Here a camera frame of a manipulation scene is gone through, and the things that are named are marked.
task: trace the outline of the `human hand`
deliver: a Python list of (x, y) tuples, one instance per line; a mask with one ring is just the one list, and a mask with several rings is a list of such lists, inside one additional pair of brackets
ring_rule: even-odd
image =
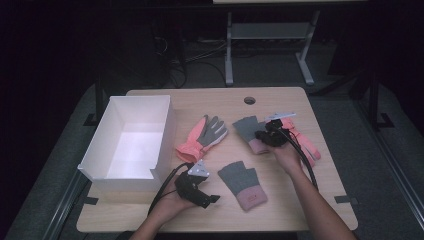
[(175, 186), (175, 180), (177, 177), (178, 175), (174, 176), (165, 187), (161, 199), (157, 202), (148, 218), (156, 218), (160, 224), (164, 224), (176, 217), (185, 209), (196, 206), (187, 199), (181, 198), (177, 193), (177, 188)]
[(268, 146), (268, 149), (274, 153), (278, 164), (290, 176), (295, 172), (303, 172), (300, 162), (301, 157), (289, 142), (286, 142), (281, 147)]

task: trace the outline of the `wire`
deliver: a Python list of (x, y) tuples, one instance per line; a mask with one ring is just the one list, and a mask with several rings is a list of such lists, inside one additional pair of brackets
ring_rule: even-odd
[(287, 136), (286, 133), (284, 133), (283, 131), (281, 131), (278, 128), (275, 128), (275, 130), (277, 130), (279, 133), (283, 134), (283, 136), (287, 139), (287, 141), (296, 149), (297, 153), (300, 154), (301, 159), (303, 164), (306, 166), (306, 168), (308, 169), (309, 172), (309, 176), (311, 177), (311, 182), (314, 185), (314, 187), (318, 190), (318, 183), (317, 180), (315, 178), (315, 174), (314, 171), (312, 170), (311, 164), (308, 161), (308, 158), (305, 156), (305, 154), (303, 153), (302, 149), (300, 149), (299, 145), (297, 143), (295, 143), (290, 136)]
[(159, 189), (158, 193), (156, 194), (155, 198), (153, 199), (152, 204), (150, 205), (149, 211), (147, 212), (147, 215), (150, 214), (150, 212), (153, 210), (153, 208), (156, 206), (156, 204), (159, 202), (159, 200), (163, 197), (162, 196), (162, 193), (165, 190), (166, 186), (168, 186), (168, 184), (171, 181), (171, 179), (175, 176), (175, 174), (178, 172), (178, 170), (180, 168), (184, 167), (184, 166), (190, 166), (190, 163), (183, 163), (183, 164), (179, 165), (178, 167), (176, 167), (174, 170), (172, 170), (172, 172), (166, 178), (165, 182), (160, 187), (160, 189)]

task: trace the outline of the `wooden table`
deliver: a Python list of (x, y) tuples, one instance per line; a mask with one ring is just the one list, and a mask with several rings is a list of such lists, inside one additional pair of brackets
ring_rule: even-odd
[[(342, 217), (350, 229), (358, 226), (350, 203), (336, 203), (335, 196), (346, 195), (324, 137), (308, 98), (302, 88), (215, 88), (134, 90), (128, 95), (171, 95), (177, 116), (175, 146), (183, 143), (193, 126), (204, 115), (219, 116), (229, 134), (205, 156), (210, 177), (199, 185), (208, 195), (220, 195), (207, 209), (189, 209), (163, 226), (161, 232), (245, 232), (307, 230), (301, 206), (287, 174), (277, 165), (272, 154), (254, 155), (241, 139), (232, 123), (256, 115), (259, 120), (275, 112), (296, 113), (296, 128), (307, 136), (321, 152), (321, 160), (313, 168), (320, 193)], [(255, 104), (244, 102), (246, 97)], [(217, 175), (229, 163), (242, 160), (246, 168), (255, 168), (268, 202), (244, 212), (234, 195)], [(172, 166), (182, 163), (175, 151)], [(85, 204), (78, 219), (81, 232), (119, 232), (135, 230), (146, 218), (154, 192), (103, 193), (91, 187), (89, 198), (98, 198), (95, 205)]]

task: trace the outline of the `white box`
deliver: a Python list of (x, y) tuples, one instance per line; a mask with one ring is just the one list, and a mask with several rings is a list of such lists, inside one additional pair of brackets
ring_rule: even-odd
[(78, 169), (102, 191), (158, 191), (175, 130), (169, 95), (111, 97)]

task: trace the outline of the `glove cuff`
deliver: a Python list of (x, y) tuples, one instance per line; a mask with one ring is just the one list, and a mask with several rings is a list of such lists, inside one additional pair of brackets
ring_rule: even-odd
[(186, 142), (176, 148), (177, 156), (184, 162), (196, 163), (205, 155), (202, 148), (203, 146), (197, 141)]
[(255, 154), (262, 154), (262, 153), (266, 153), (268, 152), (268, 148), (265, 145), (265, 143), (263, 143), (261, 140), (259, 139), (252, 139), (249, 142), (249, 146), (252, 149), (252, 151)]
[(257, 205), (268, 201), (268, 197), (260, 185), (242, 190), (237, 194), (236, 198), (244, 211), (248, 211)]

